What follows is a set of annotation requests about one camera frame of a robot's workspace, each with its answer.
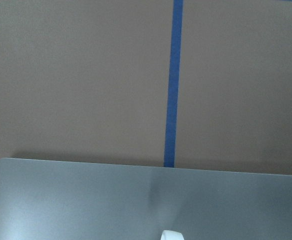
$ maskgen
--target laptop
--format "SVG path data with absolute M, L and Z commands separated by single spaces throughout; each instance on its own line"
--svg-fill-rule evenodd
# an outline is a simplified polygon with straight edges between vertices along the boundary
M 292 240 L 292 175 L 0 159 L 0 240 Z

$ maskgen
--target blue line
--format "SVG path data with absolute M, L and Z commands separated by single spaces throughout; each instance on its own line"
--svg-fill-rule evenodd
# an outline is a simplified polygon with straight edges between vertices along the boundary
M 164 156 L 164 166 L 169 168 L 173 168 L 175 166 L 182 7 L 183 0 L 174 0 L 171 30 L 170 67 Z

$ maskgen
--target blue stripe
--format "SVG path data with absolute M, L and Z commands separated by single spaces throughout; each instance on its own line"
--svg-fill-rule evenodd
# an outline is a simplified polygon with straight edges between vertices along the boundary
M 175 166 L 177 103 L 183 0 L 174 0 L 172 15 L 164 166 Z

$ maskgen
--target blue edge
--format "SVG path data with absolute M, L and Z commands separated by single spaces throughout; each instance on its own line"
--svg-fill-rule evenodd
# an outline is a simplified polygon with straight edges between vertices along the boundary
M 168 103 L 166 118 L 166 136 L 164 167 L 175 167 L 175 145 L 177 126 L 177 103 L 179 85 L 181 26 L 182 26 L 183 0 L 174 0 L 172 15 L 170 67 L 168 82 Z

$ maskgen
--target gray floor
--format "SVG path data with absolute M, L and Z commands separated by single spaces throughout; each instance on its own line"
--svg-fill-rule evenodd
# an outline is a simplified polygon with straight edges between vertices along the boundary
M 0 0 L 0 158 L 161 166 L 172 1 Z M 292 174 L 292 2 L 184 4 L 176 166 Z

